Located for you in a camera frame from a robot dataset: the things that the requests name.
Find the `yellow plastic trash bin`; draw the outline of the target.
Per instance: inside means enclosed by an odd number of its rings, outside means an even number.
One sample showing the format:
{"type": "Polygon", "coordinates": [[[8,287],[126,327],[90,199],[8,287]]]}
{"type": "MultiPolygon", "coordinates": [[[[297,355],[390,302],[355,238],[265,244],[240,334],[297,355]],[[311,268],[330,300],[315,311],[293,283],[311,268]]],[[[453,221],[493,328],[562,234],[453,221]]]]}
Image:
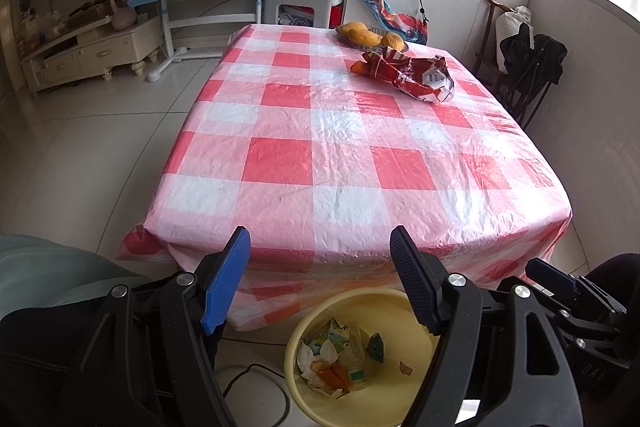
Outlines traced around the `yellow plastic trash bin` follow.
{"type": "Polygon", "coordinates": [[[353,289],[320,303],[294,329],[285,381],[299,410],[320,426],[399,426],[437,343],[406,294],[353,289]]]}

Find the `trash pile in bin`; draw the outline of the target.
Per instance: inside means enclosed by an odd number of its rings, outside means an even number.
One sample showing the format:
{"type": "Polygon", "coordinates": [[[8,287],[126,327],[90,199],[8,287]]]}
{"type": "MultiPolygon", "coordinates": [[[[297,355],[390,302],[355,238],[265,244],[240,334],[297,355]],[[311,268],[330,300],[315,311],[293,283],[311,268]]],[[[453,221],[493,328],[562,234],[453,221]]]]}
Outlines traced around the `trash pile in bin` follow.
{"type": "Polygon", "coordinates": [[[329,319],[303,335],[294,355],[294,369],[313,391],[341,398],[363,388],[385,357],[379,333],[368,335],[358,324],[329,319]]]}

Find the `red white checkered tablecloth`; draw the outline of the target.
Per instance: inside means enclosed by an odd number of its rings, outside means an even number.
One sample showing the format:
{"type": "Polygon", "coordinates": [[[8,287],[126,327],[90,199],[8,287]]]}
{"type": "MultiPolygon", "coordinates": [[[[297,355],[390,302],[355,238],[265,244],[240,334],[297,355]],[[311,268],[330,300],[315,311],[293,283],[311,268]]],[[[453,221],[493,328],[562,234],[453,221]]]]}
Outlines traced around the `red white checkered tablecloth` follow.
{"type": "Polygon", "coordinates": [[[549,258],[570,200],[496,99],[453,57],[454,96],[442,104],[353,74],[359,57],[329,29],[238,31],[119,256],[191,271],[246,228],[252,251],[227,315],[239,331],[347,289],[396,285],[399,225],[484,287],[549,258]]]}

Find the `red snack bag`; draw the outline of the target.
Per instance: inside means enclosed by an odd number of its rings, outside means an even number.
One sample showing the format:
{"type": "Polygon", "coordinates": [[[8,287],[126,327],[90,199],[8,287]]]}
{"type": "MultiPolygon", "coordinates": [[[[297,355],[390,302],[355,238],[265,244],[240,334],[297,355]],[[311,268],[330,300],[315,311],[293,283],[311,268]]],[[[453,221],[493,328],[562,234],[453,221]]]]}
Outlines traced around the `red snack bag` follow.
{"type": "Polygon", "coordinates": [[[361,62],[370,65],[364,77],[388,83],[420,102],[440,104],[454,97],[456,84],[443,56],[411,57],[385,48],[363,52],[361,62]]]}

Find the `black jacket on chair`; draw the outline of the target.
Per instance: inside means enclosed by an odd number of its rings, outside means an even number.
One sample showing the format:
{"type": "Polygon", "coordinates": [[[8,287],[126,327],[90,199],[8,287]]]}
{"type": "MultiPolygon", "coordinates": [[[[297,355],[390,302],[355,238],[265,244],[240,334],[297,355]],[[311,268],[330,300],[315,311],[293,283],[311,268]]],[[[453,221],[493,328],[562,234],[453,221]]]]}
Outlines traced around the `black jacket on chair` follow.
{"type": "Polygon", "coordinates": [[[548,84],[558,84],[568,49],[564,43],[547,35],[530,35],[529,26],[521,23],[518,33],[503,39],[499,49],[508,76],[508,95],[517,94],[516,105],[528,105],[548,84]]]}

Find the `dark wooden chair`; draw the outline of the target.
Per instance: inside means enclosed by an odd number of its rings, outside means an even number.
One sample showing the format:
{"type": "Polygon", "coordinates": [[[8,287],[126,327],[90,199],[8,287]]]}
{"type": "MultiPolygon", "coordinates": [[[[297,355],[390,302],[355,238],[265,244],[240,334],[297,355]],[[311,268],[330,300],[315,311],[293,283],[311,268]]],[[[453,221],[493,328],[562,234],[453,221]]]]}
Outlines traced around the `dark wooden chair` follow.
{"type": "Polygon", "coordinates": [[[544,77],[544,46],[535,46],[530,26],[521,13],[495,0],[485,0],[488,14],[480,42],[480,50],[475,53],[472,73],[478,74],[486,67],[495,79],[488,84],[491,94],[511,115],[518,125],[526,130],[536,116],[542,101],[548,94],[552,82],[544,77]],[[498,32],[496,26],[498,12],[506,16],[506,21],[515,32],[502,39],[496,36],[496,56],[488,54],[490,32],[498,32]]]}

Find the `woven fruit basket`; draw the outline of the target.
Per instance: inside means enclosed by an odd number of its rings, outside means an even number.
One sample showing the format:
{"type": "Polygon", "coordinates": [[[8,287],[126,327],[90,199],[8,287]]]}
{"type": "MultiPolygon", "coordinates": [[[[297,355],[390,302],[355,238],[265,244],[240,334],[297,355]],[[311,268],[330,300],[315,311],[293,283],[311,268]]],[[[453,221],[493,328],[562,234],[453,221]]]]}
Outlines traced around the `woven fruit basket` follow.
{"type": "Polygon", "coordinates": [[[360,23],[349,23],[338,26],[335,31],[350,46],[361,51],[379,51],[385,48],[405,52],[408,44],[393,31],[382,31],[378,28],[364,26],[360,23]]]}

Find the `white tv cabinet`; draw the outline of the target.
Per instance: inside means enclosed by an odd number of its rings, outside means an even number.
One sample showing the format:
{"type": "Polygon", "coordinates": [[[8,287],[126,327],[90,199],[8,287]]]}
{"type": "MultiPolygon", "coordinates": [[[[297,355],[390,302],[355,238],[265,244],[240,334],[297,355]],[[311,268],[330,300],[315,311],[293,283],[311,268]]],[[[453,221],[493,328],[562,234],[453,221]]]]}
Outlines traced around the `white tv cabinet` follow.
{"type": "Polygon", "coordinates": [[[110,16],[70,31],[21,60],[32,94],[92,77],[112,78],[115,67],[142,76],[145,63],[157,61],[162,30],[158,17],[142,16],[134,26],[115,30],[110,16]]]}

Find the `pink kettlebell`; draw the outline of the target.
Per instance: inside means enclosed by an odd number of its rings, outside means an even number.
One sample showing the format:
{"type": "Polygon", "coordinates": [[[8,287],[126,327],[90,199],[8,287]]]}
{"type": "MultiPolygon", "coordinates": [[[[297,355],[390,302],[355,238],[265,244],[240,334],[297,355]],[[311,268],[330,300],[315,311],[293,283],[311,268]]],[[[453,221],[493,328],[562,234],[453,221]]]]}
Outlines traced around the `pink kettlebell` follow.
{"type": "Polygon", "coordinates": [[[134,8],[124,3],[123,6],[118,6],[117,0],[110,0],[111,9],[113,12],[111,23],[116,31],[123,31],[132,26],[137,21],[137,13],[134,8]]]}

